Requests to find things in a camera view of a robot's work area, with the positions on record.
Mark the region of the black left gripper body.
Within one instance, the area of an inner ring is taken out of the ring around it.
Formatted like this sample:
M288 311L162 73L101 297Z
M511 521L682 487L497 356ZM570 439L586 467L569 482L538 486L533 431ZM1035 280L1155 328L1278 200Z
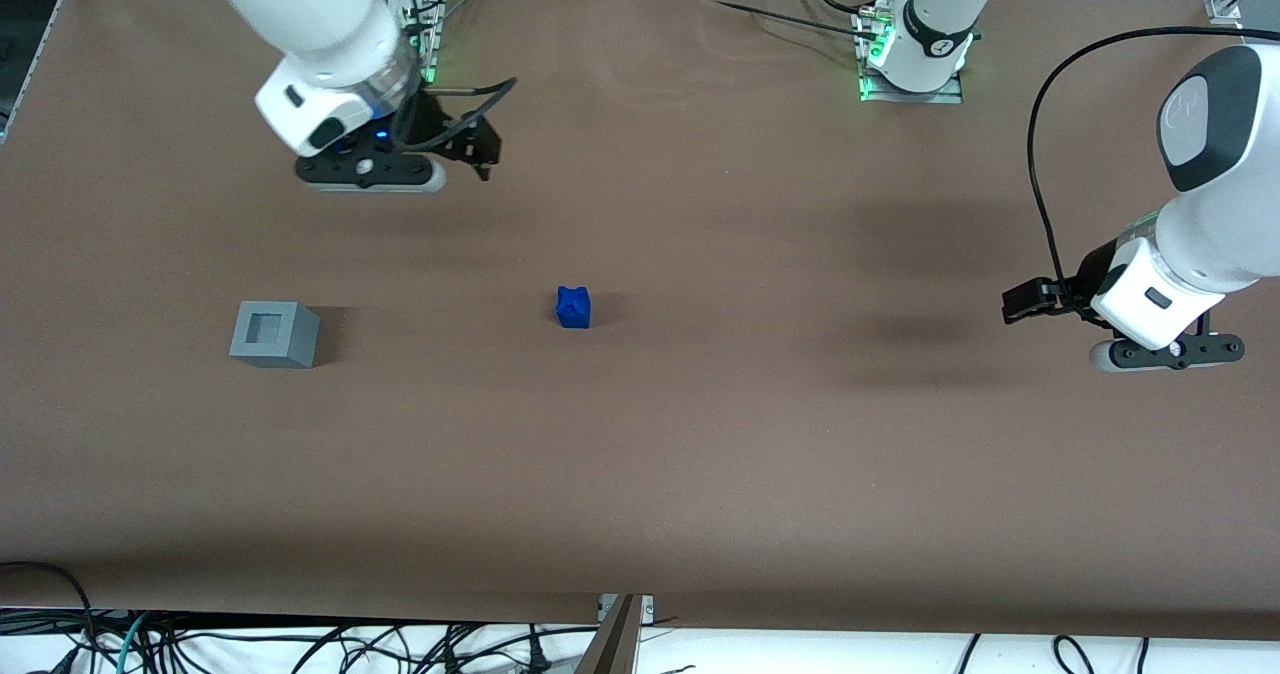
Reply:
M1070 278L1070 299L1074 302L1079 317L1097 317L1092 299L1103 286L1116 249L1116 240L1108 240L1106 244L1094 247L1088 255L1083 256L1074 278Z

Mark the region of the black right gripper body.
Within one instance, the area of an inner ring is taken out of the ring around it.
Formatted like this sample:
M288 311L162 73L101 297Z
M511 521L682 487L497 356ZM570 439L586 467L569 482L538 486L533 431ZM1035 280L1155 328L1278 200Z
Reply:
M416 92L387 121L385 153L438 153L451 138L466 138L474 114L451 116L433 93Z

